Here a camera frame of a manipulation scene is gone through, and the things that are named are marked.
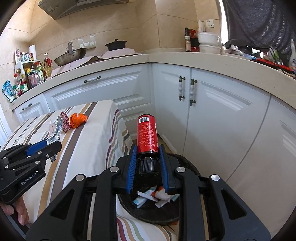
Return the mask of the person's left hand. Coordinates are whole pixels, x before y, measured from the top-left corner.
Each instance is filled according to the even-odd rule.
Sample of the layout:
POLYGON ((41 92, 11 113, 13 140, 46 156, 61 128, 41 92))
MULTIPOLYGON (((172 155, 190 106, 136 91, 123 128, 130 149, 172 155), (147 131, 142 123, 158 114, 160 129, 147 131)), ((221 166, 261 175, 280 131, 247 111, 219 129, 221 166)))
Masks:
POLYGON ((16 211, 18 214, 18 222, 24 226, 29 221, 29 214, 21 196, 13 205, 7 205, 1 202, 1 208, 6 215, 12 215, 16 211))

